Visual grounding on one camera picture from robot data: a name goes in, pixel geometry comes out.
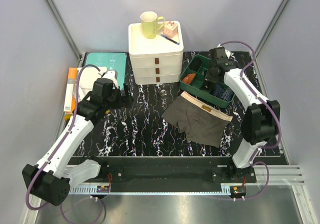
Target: pen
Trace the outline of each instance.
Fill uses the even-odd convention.
[[[169,41],[171,41],[172,43],[175,43],[176,45],[180,45],[180,43],[178,43],[177,41],[174,41],[174,40],[172,40],[172,39],[170,39],[170,38],[168,38],[167,36],[165,36],[165,35],[161,35],[162,37],[164,37],[165,39],[167,39],[167,40],[169,40]]]

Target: mug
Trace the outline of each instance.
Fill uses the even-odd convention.
[[[142,32],[147,39],[153,39],[156,37],[156,33],[165,25],[164,17],[158,17],[155,12],[148,11],[142,13],[140,16]],[[158,20],[163,20],[164,22],[158,27]]]

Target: marble tabletop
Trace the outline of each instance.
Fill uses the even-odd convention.
[[[208,52],[184,52],[182,70],[195,54],[208,57]],[[239,63],[247,64],[251,60],[249,52],[234,52]],[[222,112],[233,116],[232,122],[224,129],[220,147],[197,144],[186,140],[185,133],[161,118],[166,108],[179,96],[182,90],[179,83],[158,85],[136,85],[127,55],[125,82],[133,96],[132,108],[111,110],[91,133],[82,141],[74,153],[75,156],[231,156],[242,140],[240,125],[245,115],[239,99]],[[254,67],[246,70],[246,75],[260,90]],[[261,155],[279,155],[279,149],[266,150]]]

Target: white wall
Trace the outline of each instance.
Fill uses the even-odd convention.
[[[0,0],[0,216],[21,223],[22,169],[52,145],[76,58],[44,0]]]
[[[281,104],[290,161],[298,164],[320,220],[320,0],[291,0],[258,57]]]
[[[54,0],[79,50],[128,51],[128,26],[144,11],[181,23],[186,51],[241,40],[258,46],[281,0]],[[241,45],[229,47],[244,49]]]

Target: metallic floor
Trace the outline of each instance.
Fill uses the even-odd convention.
[[[248,186],[247,196],[259,191]],[[222,224],[222,223],[302,223],[289,186],[268,186],[256,199],[222,201],[209,196],[110,195],[103,199],[100,224]],[[70,195],[63,203],[73,223],[91,223],[100,205],[83,195]],[[37,224],[67,223],[60,208],[47,206],[38,212]]]

